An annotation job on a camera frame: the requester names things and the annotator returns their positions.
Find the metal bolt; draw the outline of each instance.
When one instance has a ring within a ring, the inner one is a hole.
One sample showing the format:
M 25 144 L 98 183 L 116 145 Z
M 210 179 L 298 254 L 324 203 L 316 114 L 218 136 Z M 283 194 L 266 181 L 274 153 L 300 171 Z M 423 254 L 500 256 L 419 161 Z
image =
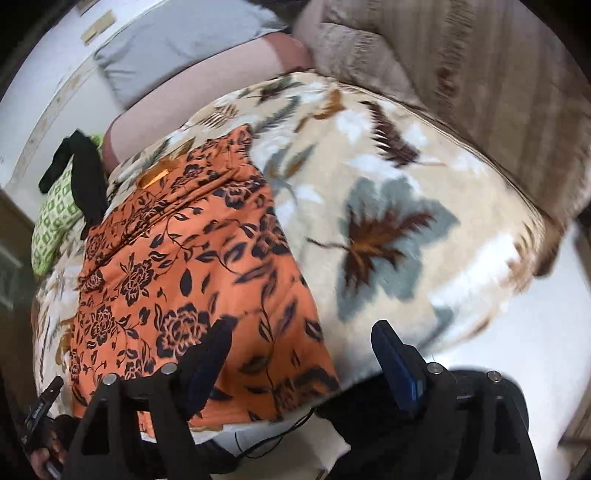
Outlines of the metal bolt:
M 488 377 L 488 380 L 494 383 L 498 383 L 501 380 L 503 380 L 503 376 L 496 370 L 491 370 L 490 372 L 487 372 L 486 376 Z
M 117 376 L 117 374 L 106 374 L 103 377 L 103 383 L 105 385 L 112 385 L 117 381 L 118 378 L 119 377 Z
M 169 362 L 167 364 L 164 364 L 162 366 L 162 368 L 160 369 L 160 371 L 164 374 L 164 375 L 172 375 L 173 373 L 175 373 L 177 370 L 177 364 L 174 364 L 172 362 Z
M 439 375 L 443 372 L 443 366 L 437 362 L 431 362 L 430 364 L 427 364 L 427 370 L 433 375 Z

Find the orange floral fabric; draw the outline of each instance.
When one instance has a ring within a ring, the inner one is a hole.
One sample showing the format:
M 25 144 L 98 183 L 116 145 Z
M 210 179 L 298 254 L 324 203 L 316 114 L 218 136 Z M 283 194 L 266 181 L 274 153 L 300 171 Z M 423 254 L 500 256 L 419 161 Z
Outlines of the orange floral fabric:
M 250 146 L 248 126 L 208 141 L 90 231 L 70 353 L 77 416 L 103 375 L 177 362 L 219 319 L 232 349 L 191 426 L 280 419 L 338 389 Z M 148 414 L 140 421 L 153 435 Z

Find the beige blanket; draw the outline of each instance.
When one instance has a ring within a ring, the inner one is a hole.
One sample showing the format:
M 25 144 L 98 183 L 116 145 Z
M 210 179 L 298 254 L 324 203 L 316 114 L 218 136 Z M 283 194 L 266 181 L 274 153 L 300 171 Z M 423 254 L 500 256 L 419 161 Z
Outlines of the beige blanket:
M 251 160 L 274 188 L 277 216 L 345 387 L 379 371 L 370 343 L 377 320 L 433 353 L 483 329 L 529 283 L 543 223 L 490 162 L 401 104 L 314 73 L 253 85 L 204 107 L 113 172 L 111 208 L 164 154 L 241 124 L 252 128 Z M 228 190 L 227 200 L 242 194 Z M 38 294 L 39 389 L 67 375 L 80 228 Z M 53 412 L 68 410 L 65 388 Z

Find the tiled floor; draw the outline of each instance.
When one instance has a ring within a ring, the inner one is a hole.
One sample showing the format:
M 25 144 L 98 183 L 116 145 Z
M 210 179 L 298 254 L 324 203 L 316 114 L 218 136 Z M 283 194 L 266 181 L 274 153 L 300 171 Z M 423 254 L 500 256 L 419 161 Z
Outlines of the tiled floor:
M 517 380 L 543 480 L 568 475 L 557 443 L 591 377 L 591 289 L 574 247 L 576 234 L 569 232 L 549 278 L 535 280 L 479 337 L 435 358 L 446 367 L 495 369 Z M 258 440 L 244 435 L 238 438 L 245 445 Z M 233 441 L 228 435 L 225 446 L 235 449 Z M 220 478 L 314 480 L 344 448 L 332 426 L 313 417 L 268 456 Z

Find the black cable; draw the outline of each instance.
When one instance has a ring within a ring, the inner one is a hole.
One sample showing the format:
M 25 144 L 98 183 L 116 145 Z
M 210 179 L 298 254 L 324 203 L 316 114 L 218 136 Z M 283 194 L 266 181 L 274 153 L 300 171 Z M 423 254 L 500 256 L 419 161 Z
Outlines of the black cable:
M 274 435 L 273 437 L 269 437 L 267 439 L 261 440 L 260 442 L 255 443 L 252 447 L 247 448 L 246 450 L 242 450 L 242 448 L 240 447 L 240 445 L 238 443 L 238 435 L 236 434 L 236 432 L 234 432 L 234 440 L 236 441 L 236 446 L 238 447 L 238 449 L 241 452 L 240 455 L 238 455 L 238 461 L 242 460 L 244 457 L 251 458 L 251 459 L 261 458 L 261 457 L 264 457 L 265 455 L 271 453 L 281 443 L 281 441 L 283 440 L 283 437 L 285 435 L 287 435 L 288 433 L 294 432 L 295 430 L 300 428 L 304 423 L 306 423 L 308 420 L 310 420 L 310 418 L 314 414 L 314 410 L 315 410 L 315 408 L 312 408 L 304 417 L 300 418 L 297 422 L 295 422 L 290 428 L 288 428 L 283 433 L 279 433 L 277 435 Z M 279 441 L 275 445 L 273 445 L 273 447 L 270 450 L 268 450 L 265 453 L 263 453 L 262 455 L 259 455 L 256 457 L 249 456 L 250 453 L 254 452 L 255 450 L 257 450 L 258 448 L 260 448 L 264 444 L 272 442 L 273 440 L 276 440 L 276 439 L 279 439 Z

